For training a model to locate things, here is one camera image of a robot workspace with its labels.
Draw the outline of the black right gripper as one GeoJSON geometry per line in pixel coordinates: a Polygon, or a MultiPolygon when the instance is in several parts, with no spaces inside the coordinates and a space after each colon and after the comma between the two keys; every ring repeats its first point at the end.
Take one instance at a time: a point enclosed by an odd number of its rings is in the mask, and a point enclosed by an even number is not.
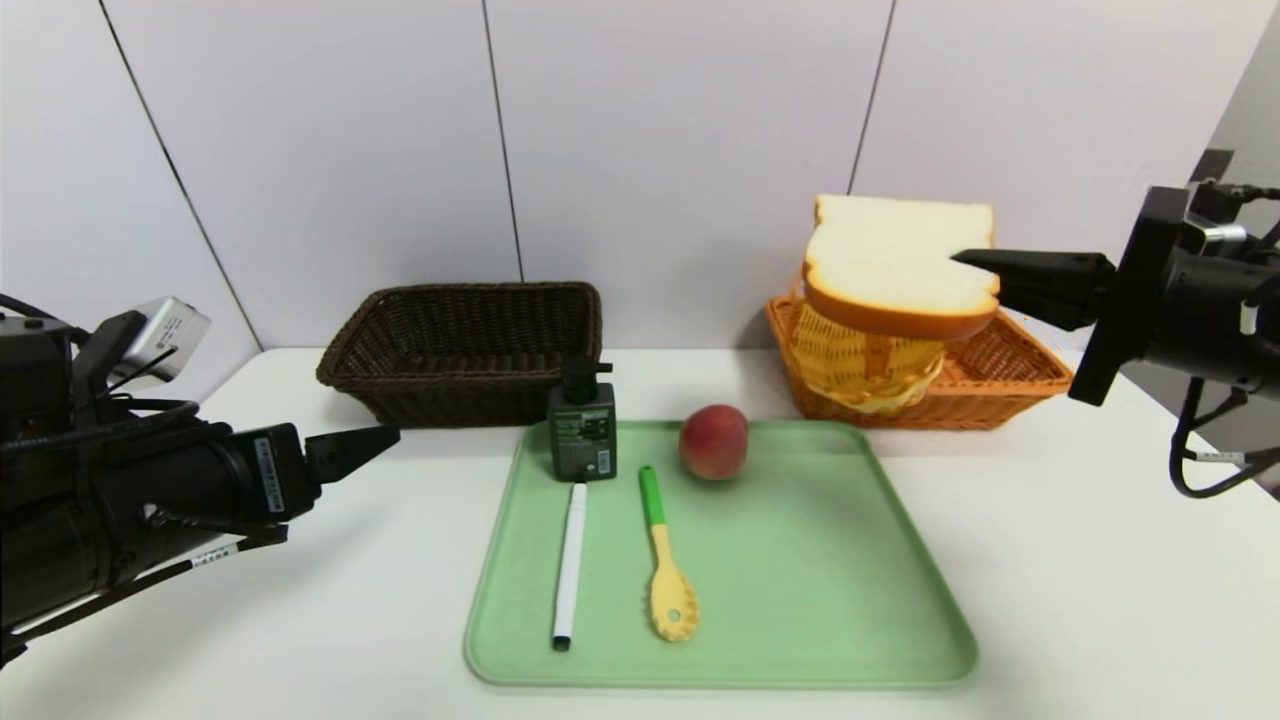
{"type": "Polygon", "coordinates": [[[1147,363],[1277,398],[1277,246],[1206,238],[1187,188],[1148,190],[1116,266],[1100,252],[970,249],[998,301],[1060,331],[1093,325],[1069,395],[1100,406],[1123,366],[1147,363]]]}

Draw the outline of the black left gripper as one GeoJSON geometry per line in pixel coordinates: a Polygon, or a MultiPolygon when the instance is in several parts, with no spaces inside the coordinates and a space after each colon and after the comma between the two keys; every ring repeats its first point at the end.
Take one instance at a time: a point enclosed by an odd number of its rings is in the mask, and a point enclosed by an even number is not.
{"type": "Polygon", "coordinates": [[[223,421],[109,442],[90,474],[102,532],[93,588],[109,589],[209,542],[284,525],[308,512],[317,486],[340,482],[401,441],[393,425],[310,436],[289,423],[234,432],[223,421]]]}

